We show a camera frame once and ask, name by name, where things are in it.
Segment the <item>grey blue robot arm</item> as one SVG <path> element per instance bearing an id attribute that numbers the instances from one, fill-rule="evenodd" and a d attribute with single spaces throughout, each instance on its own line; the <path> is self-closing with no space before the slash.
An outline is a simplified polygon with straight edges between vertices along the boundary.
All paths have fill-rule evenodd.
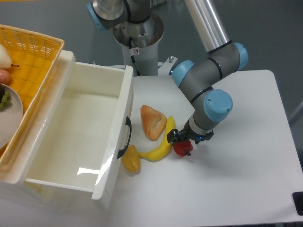
<path id="1" fill-rule="evenodd" d="M 194 108 L 182 130 L 172 129 L 167 141 L 195 143 L 210 140 L 213 130 L 232 109 L 232 99 L 213 85 L 242 69 L 248 52 L 228 37 L 209 0 L 185 2 L 208 58 L 199 64 L 183 61 L 169 73 Z M 123 50 L 124 64 L 132 66 L 136 76 L 155 76 L 158 72 L 158 42 L 163 37 L 162 20 L 151 12 L 151 0 L 93 0 L 88 13 L 100 31 L 112 30 Z"/>

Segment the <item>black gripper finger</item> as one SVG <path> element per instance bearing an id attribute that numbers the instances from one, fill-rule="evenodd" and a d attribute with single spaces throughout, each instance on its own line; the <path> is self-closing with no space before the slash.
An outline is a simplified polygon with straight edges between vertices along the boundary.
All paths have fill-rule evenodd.
<path id="1" fill-rule="evenodd" d="M 195 144 L 199 144 L 202 141 L 208 141 L 214 136 L 214 131 L 210 131 L 205 133 L 204 135 L 200 135 L 197 140 L 195 140 Z"/>
<path id="2" fill-rule="evenodd" d="M 171 143 L 172 145 L 185 141 L 187 139 L 187 136 L 185 135 L 183 130 L 178 130 L 178 129 L 172 129 L 171 131 L 168 132 L 166 135 L 167 137 L 167 142 Z"/>

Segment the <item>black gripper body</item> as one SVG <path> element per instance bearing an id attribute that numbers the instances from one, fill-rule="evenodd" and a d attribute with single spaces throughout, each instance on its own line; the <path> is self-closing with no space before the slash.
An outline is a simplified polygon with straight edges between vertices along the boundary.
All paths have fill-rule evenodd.
<path id="1" fill-rule="evenodd" d="M 194 141 L 195 143 L 200 143 L 202 141 L 205 141 L 204 135 L 197 134 L 189 127 L 189 125 L 184 126 L 183 133 L 186 138 Z"/>

